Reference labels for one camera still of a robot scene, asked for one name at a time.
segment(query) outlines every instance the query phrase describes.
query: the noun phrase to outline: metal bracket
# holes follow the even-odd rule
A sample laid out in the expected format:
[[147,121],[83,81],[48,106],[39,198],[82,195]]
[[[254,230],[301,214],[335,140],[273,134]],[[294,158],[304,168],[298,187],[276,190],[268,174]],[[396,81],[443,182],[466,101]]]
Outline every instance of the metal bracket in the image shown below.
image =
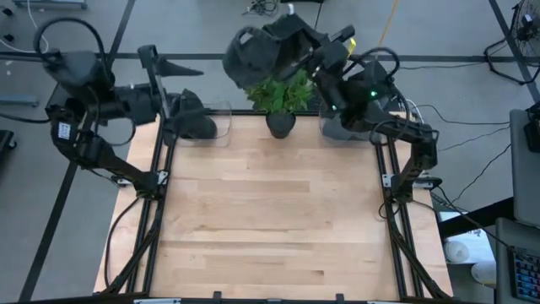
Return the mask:
[[[382,185],[384,188],[392,188],[392,177],[393,174],[383,174],[382,175]],[[422,181],[423,179],[429,179],[429,174],[422,172],[418,177],[418,180],[414,182],[413,187],[417,189],[431,190],[434,188],[433,182]]]
[[[158,172],[158,184],[159,185],[166,185],[167,184],[167,177],[169,176],[169,172],[168,171],[159,171]],[[122,187],[125,187],[125,186],[131,186],[132,183],[129,182],[127,179],[125,178],[117,178],[117,179],[113,179],[119,186],[122,186]]]
[[158,172],[158,184],[159,185],[166,185],[167,182],[169,181],[167,179],[167,177],[169,177],[169,172],[168,171],[165,171],[165,170],[159,171]]
[[181,298],[135,300],[133,304],[179,304]]

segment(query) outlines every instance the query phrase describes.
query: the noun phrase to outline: green plant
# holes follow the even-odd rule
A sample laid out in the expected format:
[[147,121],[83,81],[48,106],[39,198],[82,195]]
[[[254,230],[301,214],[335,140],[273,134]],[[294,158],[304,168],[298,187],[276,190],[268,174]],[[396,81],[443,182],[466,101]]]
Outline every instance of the green plant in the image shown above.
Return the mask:
[[313,83],[307,72],[300,70],[287,81],[272,78],[246,89],[247,99],[253,101],[253,109],[275,112],[307,110],[307,102],[313,97]]

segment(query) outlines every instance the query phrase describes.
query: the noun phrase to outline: keyboard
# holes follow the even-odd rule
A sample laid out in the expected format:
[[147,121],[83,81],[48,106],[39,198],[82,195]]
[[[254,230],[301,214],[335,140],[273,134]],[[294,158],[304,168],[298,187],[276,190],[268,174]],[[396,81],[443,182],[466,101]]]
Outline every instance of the keyboard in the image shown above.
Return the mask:
[[520,300],[540,303],[540,254],[527,249],[508,249],[512,295]]

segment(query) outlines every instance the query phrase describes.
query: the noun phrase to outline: black cable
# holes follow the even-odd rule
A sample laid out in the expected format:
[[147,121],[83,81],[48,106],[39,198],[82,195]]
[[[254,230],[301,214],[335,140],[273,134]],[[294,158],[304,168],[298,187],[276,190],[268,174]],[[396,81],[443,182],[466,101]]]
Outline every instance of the black cable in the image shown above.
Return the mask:
[[500,129],[497,129],[497,130],[493,131],[492,133],[487,133],[487,134],[484,134],[484,135],[477,136],[477,137],[475,137],[475,138],[470,138],[470,139],[468,139],[468,140],[466,140],[466,141],[464,141],[464,142],[462,142],[462,143],[459,143],[459,144],[453,144],[453,145],[451,145],[450,147],[447,147],[447,148],[444,148],[444,149],[439,149],[439,150],[437,150],[437,151],[438,151],[438,152],[444,152],[444,151],[447,151],[447,150],[449,150],[449,149],[453,149],[453,148],[455,148],[455,147],[463,146],[463,145],[466,144],[466,143],[470,143],[470,142],[472,142],[472,141],[481,139],[481,138],[483,138],[483,137],[493,135],[493,134],[495,134],[495,133],[498,133],[498,132],[500,132],[500,131],[507,130],[507,129],[509,129],[509,128],[510,128],[510,126],[508,126],[508,127],[506,127],[506,128],[500,128]]
[[489,166],[491,166],[491,164],[493,164],[500,156],[502,156],[504,153],[506,153],[506,151],[508,151],[508,149],[510,148],[511,145],[512,144],[507,145],[504,151],[502,151],[497,156],[495,156],[492,160],[490,160],[489,163],[482,169],[482,172],[480,172],[480,174],[478,174],[474,178],[474,180],[472,180],[472,182],[469,182],[469,184],[466,185],[463,188],[463,190],[459,193],[457,198],[454,198],[454,200],[449,201],[449,202],[451,202],[451,204],[454,204],[454,202],[456,202],[458,199],[460,199],[462,197],[462,195],[465,193],[465,191],[467,191],[467,189],[469,189],[484,174],[484,172],[486,172],[486,170],[488,170]]
[[135,132],[137,132],[137,126],[135,125],[135,122],[133,120],[130,119],[130,122],[132,122],[132,133],[131,135],[129,135],[129,138],[124,141],[123,143],[120,143],[120,144],[111,144],[109,143],[111,146],[113,147],[122,147],[123,145],[126,145],[126,144],[129,144],[132,139],[135,137]]
[[473,66],[473,65],[479,65],[479,64],[484,64],[486,62],[474,62],[474,63],[464,63],[464,64],[458,64],[458,65],[454,65],[454,66],[419,66],[419,67],[411,67],[411,68],[408,68],[408,67],[402,67],[401,69],[404,69],[404,70],[409,70],[409,71],[413,71],[413,70],[418,70],[418,69],[422,69],[422,68],[463,68],[463,67],[470,67],[470,66]]
[[[498,51],[501,51],[502,49],[504,49],[507,46],[508,46],[508,44],[505,44],[502,47],[498,48],[495,52],[492,52],[489,55],[492,56],[492,55],[494,55]],[[419,67],[411,67],[411,68],[402,67],[402,69],[413,71],[413,70],[418,70],[418,69],[422,69],[422,68],[463,68],[463,67],[470,67],[470,66],[484,64],[484,63],[487,63],[487,62],[464,63],[464,64],[458,64],[458,65],[454,65],[454,66],[435,66],[435,65],[431,65],[431,66],[419,66]]]
[[387,47],[374,47],[367,52],[364,52],[360,55],[351,55],[348,57],[348,60],[352,61],[353,64],[351,64],[343,73],[342,76],[345,76],[348,72],[350,72],[357,64],[360,64],[363,66],[363,61],[366,59],[369,55],[376,53],[376,52],[386,52],[392,56],[394,59],[394,69],[386,76],[386,80],[391,80],[392,76],[394,76],[395,73],[399,70],[401,63],[399,61],[399,56],[392,50]]
[[[513,246],[508,245],[508,243],[506,243],[506,242],[504,242],[503,240],[499,239],[499,238],[498,238],[497,236],[495,236],[493,233],[487,231],[487,230],[486,230],[482,225],[480,225],[476,220],[471,219],[469,216],[467,216],[466,214],[464,214],[463,212],[461,212],[461,210],[459,210],[459,208],[457,208],[457,207],[456,207],[456,206],[448,199],[448,197],[447,197],[446,194],[445,194],[445,190],[443,190],[441,187],[438,187],[438,188],[442,191],[442,193],[443,193],[445,199],[448,201],[448,206],[447,206],[448,208],[450,208],[450,209],[456,211],[458,214],[460,214],[460,216],[463,217],[463,219],[468,220],[470,223],[472,223],[473,225],[475,225],[478,229],[480,229],[480,230],[482,230],[483,232],[485,232],[488,236],[493,237],[494,240],[496,240],[497,242],[501,243],[504,247],[508,248],[508,249],[509,249],[510,251],[512,251],[516,256],[518,256],[518,257],[521,256],[521,254],[518,253],[518,252],[515,250],[515,248],[514,248]],[[524,258],[524,257],[522,257],[522,258],[523,258],[524,260],[528,261],[529,263],[532,263],[532,264],[535,265],[536,267],[539,267],[539,268],[540,268],[540,264],[534,263],[533,261],[530,261],[529,259],[526,259],[526,258]]]
[[35,123],[35,124],[44,124],[44,123],[51,122],[51,119],[48,119],[48,118],[36,120],[36,119],[29,119],[29,118],[24,118],[24,117],[16,117],[16,116],[5,114],[5,113],[0,113],[0,117],[13,120],[16,122],[27,122],[27,123]]
[[74,22],[74,23],[78,23],[78,24],[81,24],[83,25],[84,27],[86,27],[91,33],[92,35],[94,36],[95,38],[95,41],[97,42],[98,44],[98,50],[100,52],[100,56],[102,58],[102,64],[103,64],[103,68],[105,70],[105,72],[107,73],[107,78],[110,79],[110,74],[109,74],[109,69],[106,68],[106,56],[105,56],[105,47],[103,46],[103,41],[101,40],[101,37],[100,37],[100,34],[98,33],[98,31],[94,28],[94,26],[92,26],[91,24],[89,24],[88,22],[84,21],[84,20],[81,20],[81,19],[78,19],[78,18],[73,18],[73,17],[60,17],[60,18],[54,18],[54,19],[51,19],[47,22],[45,22],[44,24],[42,24],[36,31],[35,31],[35,34],[34,34],[34,50],[35,52],[40,56],[41,60],[43,62],[46,62],[46,63],[49,63],[49,64],[52,64],[52,65],[55,65],[55,64],[58,64],[58,62],[54,62],[52,61],[50,58],[51,55],[54,56],[54,54],[51,54],[51,53],[47,53],[44,54],[42,51],[41,51],[41,37],[43,36],[43,34],[45,33],[46,29],[53,25],[53,24],[56,24],[56,23],[60,23],[60,22]]
[[111,285],[109,284],[109,255],[111,253],[111,239],[112,239],[112,233],[114,232],[116,226],[118,225],[118,222],[120,222],[120,219],[126,215],[127,211],[131,210],[135,206],[135,204],[140,200],[140,198],[135,198],[135,200],[129,204],[116,218],[114,223],[112,223],[111,229],[109,230],[109,236],[107,237],[107,243],[105,245],[105,265],[104,265],[104,272],[103,276],[105,279],[105,286],[107,288]]
[[449,121],[447,119],[445,119],[440,113],[439,113],[439,110],[437,110],[437,108],[435,108],[434,106],[432,105],[420,105],[420,106],[416,106],[417,108],[420,108],[420,107],[430,107],[432,108],[433,110],[435,110],[435,112],[437,113],[437,115],[440,117],[440,119],[443,121],[443,122],[447,122],[447,123],[455,123],[455,124],[462,124],[462,125],[468,125],[468,126],[497,126],[497,125],[505,125],[505,124],[508,124],[510,122],[455,122],[455,121]]
[[317,20],[315,20],[315,27],[313,27],[313,30],[317,30],[317,26],[319,25],[319,17],[321,17],[321,10],[322,10],[322,2],[319,4],[319,12],[317,13]]
[[429,206],[428,204],[424,204],[424,203],[422,203],[422,202],[415,201],[415,200],[412,200],[411,203],[421,205],[422,207],[425,207],[425,208],[427,208],[427,209],[430,209],[430,210],[433,211],[435,214],[437,214],[437,211],[435,211],[435,208]]
[[94,97],[95,104],[97,105],[97,110],[95,111],[95,122],[94,122],[94,134],[98,135],[98,127],[100,125],[100,113],[101,113],[101,101],[98,98],[98,95],[95,93],[95,90],[91,86],[87,85],[86,88],[90,91],[90,94]]
[[[396,139],[395,140],[399,140],[403,134],[405,133],[405,131],[407,130],[407,128],[409,127],[410,123],[411,123],[411,109],[409,108],[408,106],[408,102],[407,100],[405,99],[405,97],[403,96],[402,92],[400,90],[398,90],[396,88],[396,86],[392,86],[391,88],[394,93],[396,94],[397,98],[403,103],[403,105],[405,106],[405,124],[403,125],[403,128],[401,129],[401,131],[397,134],[396,136]],[[377,132],[377,129],[382,127],[384,124],[387,124],[387,123],[390,123],[390,122],[393,122],[393,120],[385,120],[385,121],[382,121],[382,122],[379,122],[375,125],[375,127],[371,130],[370,132],[370,143],[373,144],[373,145],[377,145],[379,143],[377,143],[374,139],[374,135],[375,133]]]
[[272,17],[278,13],[278,9],[278,0],[253,0],[249,10],[242,15],[258,14],[259,16]]
[[[382,219],[385,219],[385,220],[386,220],[387,217],[382,215],[382,207],[384,207],[385,204],[386,204],[386,202],[384,202],[384,203],[381,204],[381,206],[379,207],[378,213],[379,213],[379,216],[380,216]],[[396,211],[394,211],[394,213],[392,214],[392,216],[395,216],[395,215],[399,212],[399,210],[401,209],[401,206],[402,206],[402,205],[401,205],[400,203],[397,203],[397,209],[396,209]]]
[[[445,190],[442,189],[442,187],[438,187],[443,193],[443,195],[445,196],[446,198],[446,193],[445,193]],[[431,199],[434,200],[436,203],[438,203],[439,205],[443,206],[443,207],[447,207],[447,208],[450,208],[448,207],[448,203],[446,202],[446,200],[444,200],[442,197],[440,197],[439,195],[435,194],[435,193],[431,193]],[[464,208],[461,208],[461,207],[457,207],[456,205],[454,205],[454,208],[458,208],[459,210],[463,211],[463,212],[471,212],[467,209],[464,209]]]

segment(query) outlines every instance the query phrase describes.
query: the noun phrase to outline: wooden tabletop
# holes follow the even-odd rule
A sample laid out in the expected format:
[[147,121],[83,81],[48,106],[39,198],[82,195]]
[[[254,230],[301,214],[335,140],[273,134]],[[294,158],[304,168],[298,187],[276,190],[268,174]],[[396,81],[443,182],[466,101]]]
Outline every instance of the wooden tabletop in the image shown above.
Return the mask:
[[[318,117],[298,117],[286,139],[264,117],[233,117],[226,148],[178,147],[161,227],[151,296],[397,300],[382,191],[369,143],[334,147]],[[150,166],[158,124],[138,128],[127,160]],[[410,153],[397,143],[400,165]],[[390,170],[390,160],[386,157]],[[122,189],[113,219],[133,201]],[[428,191],[416,200],[431,205]],[[142,203],[111,242],[111,279],[131,257]],[[451,294],[433,211],[408,206],[418,259]],[[408,294],[413,295],[405,262]],[[140,264],[142,286],[146,257]],[[95,290],[103,290],[103,262]]]

